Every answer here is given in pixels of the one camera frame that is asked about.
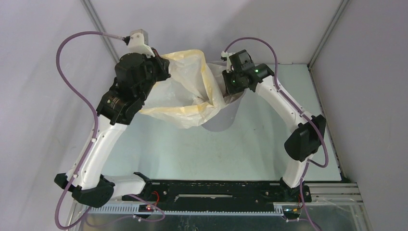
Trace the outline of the translucent cream trash bag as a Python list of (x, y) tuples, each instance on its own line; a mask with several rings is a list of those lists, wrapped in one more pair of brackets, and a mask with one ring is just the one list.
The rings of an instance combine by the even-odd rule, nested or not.
[(231, 101), (222, 72), (226, 66), (208, 63), (201, 50), (164, 54), (171, 77), (157, 82), (139, 113), (178, 128), (199, 127)]

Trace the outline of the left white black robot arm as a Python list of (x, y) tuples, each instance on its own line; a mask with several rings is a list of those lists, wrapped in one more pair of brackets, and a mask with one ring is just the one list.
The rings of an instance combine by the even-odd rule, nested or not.
[(67, 173), (57, 174), (54, 181), (71, 192), (79, 203), (94, 208), (114, 198), (134, 194), (140, 200), (151, 197), (151, 180), (134, 172), (126, 176), (102, 174), (103, 166), (119, 137), (142, 109), (155, 83), (170, 78), (170, 61), (157, 51), (153, 56), (128, 53), (115, 65), (112, 86), (96, 108), (97, 128), (91, 133), (90, 147), (85, 148)]

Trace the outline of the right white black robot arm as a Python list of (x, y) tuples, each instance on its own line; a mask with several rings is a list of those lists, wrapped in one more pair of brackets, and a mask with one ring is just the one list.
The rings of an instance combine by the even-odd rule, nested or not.
[(280, 180), (280, 196), (292, 201), (303, 187), (303, 179), (312, 157), (320, 147), (323, 148), (325, 162), (328, 165), (327, 146), (324, 142), (326, 119), (323, 115), (312, 115), (305, 110), (278, 81), (277, 74), (266, 64), (255, 65), (246, 50), (236, 53), (221, 53), (222, 61), (227, 64), (222, 72), (228, 95), (241, 93), (249, 89), (264, 100), (283, 119), (291, 135), (284, 143), (284, 149), (290, 158), (285, 173)]

